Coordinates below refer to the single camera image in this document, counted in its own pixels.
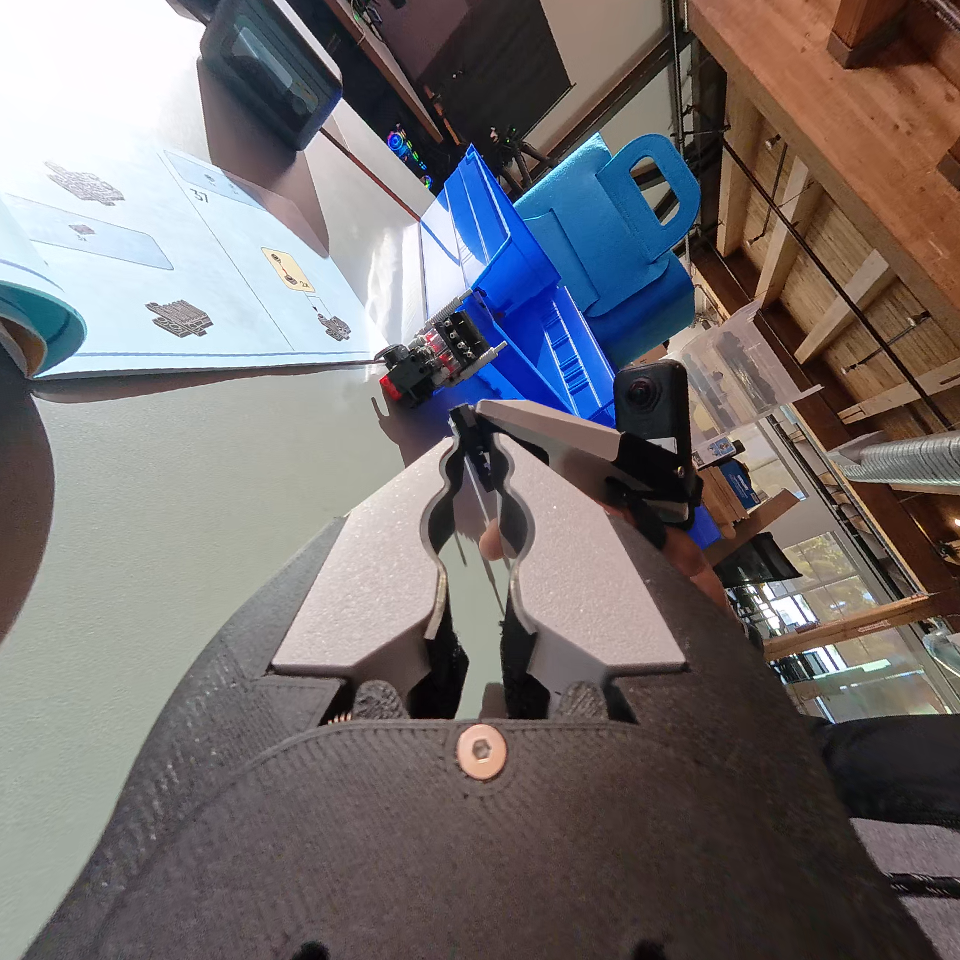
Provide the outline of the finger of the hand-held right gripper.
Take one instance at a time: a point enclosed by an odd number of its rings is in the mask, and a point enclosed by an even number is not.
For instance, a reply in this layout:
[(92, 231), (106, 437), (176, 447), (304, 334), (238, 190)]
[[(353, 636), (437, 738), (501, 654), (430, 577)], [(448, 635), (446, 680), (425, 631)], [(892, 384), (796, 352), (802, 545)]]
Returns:
[(615, 428), (531, 400), (482, 399), (476, 404), (476, 415), (544, 450), (561, 445), (603, 460), (618, 456), (621, 435)]
[(534, 443), (517, 439), (512, 435), (510, 437), (544, 462), (554, 473), (583, 492), (603, 491), (606, 479), (612, 476), (612, 460), (603, 460), (579, 449), (560, 444), (551, 443), (543, 449)]

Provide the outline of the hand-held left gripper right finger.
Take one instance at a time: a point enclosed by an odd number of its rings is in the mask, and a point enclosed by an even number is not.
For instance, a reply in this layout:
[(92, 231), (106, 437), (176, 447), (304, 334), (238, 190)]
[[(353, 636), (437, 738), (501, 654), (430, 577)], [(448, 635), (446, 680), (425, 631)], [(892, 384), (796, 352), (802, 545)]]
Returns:
[(641, 533), (507, 434), (490, 440), (510, 556), (500, 656), (508, 714), (550, 714), (574, 684), (681, 673), (688, 661), (643, 574)]

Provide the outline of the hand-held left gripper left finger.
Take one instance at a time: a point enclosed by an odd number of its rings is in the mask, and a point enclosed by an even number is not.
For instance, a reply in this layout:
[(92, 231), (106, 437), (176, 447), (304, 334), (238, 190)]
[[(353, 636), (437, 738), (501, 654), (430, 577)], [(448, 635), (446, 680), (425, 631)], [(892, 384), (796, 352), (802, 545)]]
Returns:
[(349, 512), (273, 655), (276, 673), (380, 680), (404, 698), (428, 675), (463, 465), (459, 440), (444, 438)]

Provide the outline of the black studded brick plate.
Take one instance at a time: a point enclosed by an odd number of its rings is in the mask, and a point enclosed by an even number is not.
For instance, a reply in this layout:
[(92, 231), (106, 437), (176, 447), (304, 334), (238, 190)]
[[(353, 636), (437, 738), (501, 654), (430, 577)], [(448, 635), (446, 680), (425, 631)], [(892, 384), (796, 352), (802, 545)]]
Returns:
[(479, 421), (474, 407), (460, 404), (448, 412), (448, 421), (453, 434), (458, 438), (459, 449), (471, 465), (473, 476), (486, 492), (494, 490), (491, 474), (489, 431)]

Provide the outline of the toy brick truck model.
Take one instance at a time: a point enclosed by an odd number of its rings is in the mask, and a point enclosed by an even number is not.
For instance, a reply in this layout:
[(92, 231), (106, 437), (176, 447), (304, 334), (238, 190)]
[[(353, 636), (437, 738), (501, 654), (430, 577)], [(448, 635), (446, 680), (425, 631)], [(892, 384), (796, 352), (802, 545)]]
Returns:
[(375, 359), (386, 367), (379, 380), (386, 399), (415, 408), (492, 364), (507, 343), (491, 344), (479, 321), (494, 318), (486, 293), (470, 289), (429, 318), (409, 343), (379, 351)]

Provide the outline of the wooden desk with black panel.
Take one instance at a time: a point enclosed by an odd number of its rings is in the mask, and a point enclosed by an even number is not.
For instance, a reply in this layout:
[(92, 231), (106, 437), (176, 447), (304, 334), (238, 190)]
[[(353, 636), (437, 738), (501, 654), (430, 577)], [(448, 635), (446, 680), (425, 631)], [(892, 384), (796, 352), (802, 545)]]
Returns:
[(364, 19), (378, 2), (301, 3), (301, 18), (342, 74), (342, 99), (381, 138), (402, 128), (431, 169), (449, 164), (459, 147), (450, 126), (414, 83), (382, 33)]

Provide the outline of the clear plastic box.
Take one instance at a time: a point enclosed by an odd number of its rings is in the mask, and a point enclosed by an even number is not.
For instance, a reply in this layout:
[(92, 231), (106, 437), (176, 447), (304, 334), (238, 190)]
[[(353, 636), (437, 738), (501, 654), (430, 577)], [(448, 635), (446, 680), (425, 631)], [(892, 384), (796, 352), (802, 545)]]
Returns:
[(814, 395), (801, 389), (758, 329), (759, 300), (735, 311), (718, 326), (698, 333), (667, 358), (686, 369), (691, 409), (721, 433), (749, 425), (781, 406)]

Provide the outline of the blue label carton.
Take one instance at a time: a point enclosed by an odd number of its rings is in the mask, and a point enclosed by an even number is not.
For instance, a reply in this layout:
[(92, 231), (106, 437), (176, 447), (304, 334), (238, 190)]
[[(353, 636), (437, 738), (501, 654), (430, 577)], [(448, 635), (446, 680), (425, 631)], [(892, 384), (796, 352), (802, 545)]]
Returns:
[(702, 508), (724, 538), (760, 505), (748, 468), (738, 459), (746, 449), (740, 439), (716, 438), (694, 451), (694, 466), (702, 484)]

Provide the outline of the black flat screen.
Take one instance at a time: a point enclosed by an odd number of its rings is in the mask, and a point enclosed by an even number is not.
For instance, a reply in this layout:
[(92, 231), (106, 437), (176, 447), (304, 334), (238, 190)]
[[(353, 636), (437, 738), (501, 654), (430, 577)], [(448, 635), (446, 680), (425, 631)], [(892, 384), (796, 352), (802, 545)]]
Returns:
[(717, 562), (713, 569), (727, 590), (801, 577), (801, 572), (786, 557), (773, 534), (768, 531), (752, 537)]

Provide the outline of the black tripod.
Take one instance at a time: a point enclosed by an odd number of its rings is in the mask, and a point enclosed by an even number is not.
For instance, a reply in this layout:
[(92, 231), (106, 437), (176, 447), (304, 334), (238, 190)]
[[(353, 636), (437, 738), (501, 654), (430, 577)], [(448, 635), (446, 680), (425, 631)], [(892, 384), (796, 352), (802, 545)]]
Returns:
[(515, 126), (506, 130), (492, 126), (488, 137), (496, 156), (498, 179), (503, 180), (517, 194), (522, 194), (534, 186), (534, 176), (526, 159), (535, 161), (538, 164), (537, 169), (552, 170), (558, 165), (557, 161), (522, 139)]

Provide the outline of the computer case with coloured fans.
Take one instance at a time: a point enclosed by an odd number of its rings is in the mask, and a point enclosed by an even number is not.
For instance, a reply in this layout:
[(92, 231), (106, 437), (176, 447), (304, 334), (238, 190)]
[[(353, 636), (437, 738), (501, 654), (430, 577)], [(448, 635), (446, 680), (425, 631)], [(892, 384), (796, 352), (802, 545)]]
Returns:
[(396, 124), (386, 136), (388, 149), (403, 165), (428, 189), (433, 191), (434, 178), (428, 165), (428, 158), (422, 155), (411, 136), (402, 124)]

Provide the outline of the light blue instruction booklet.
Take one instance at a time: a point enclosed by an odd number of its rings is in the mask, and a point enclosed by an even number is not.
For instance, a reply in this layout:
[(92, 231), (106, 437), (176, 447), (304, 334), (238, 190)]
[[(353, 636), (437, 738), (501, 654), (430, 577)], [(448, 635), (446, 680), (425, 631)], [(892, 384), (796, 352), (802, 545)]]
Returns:
[(386, 339), (299, 210), (122, 137), (2, 150), (2, 315), (35, 380), (371, 363)]

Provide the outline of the dark window shade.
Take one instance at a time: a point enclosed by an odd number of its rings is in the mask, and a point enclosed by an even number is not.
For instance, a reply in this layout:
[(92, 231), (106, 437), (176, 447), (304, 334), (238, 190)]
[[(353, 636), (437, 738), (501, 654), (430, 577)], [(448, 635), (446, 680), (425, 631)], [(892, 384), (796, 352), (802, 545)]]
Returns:
[(473, 4), (416, 80), (464, 142), (528, 135), (572, 89), (539, 1)]

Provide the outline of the grey hoodie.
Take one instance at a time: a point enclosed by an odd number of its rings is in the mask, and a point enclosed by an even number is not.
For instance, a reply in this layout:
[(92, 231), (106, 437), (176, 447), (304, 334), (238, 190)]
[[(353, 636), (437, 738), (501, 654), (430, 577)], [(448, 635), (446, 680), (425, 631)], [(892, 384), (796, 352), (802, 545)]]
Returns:
[(959, 831), (933, 824), (852, 819), (875, 866), (942, 959), (959, 957)]

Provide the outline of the silver ventilation duct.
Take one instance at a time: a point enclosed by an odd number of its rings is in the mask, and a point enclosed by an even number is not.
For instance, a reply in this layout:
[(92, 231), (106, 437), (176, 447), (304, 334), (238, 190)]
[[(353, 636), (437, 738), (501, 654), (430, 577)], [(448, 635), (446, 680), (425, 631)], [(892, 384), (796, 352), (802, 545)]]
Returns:
[(851, 483), (959, 495), (957, 430), (899, 440), (876, 431), (829, 450), (826, 457)]

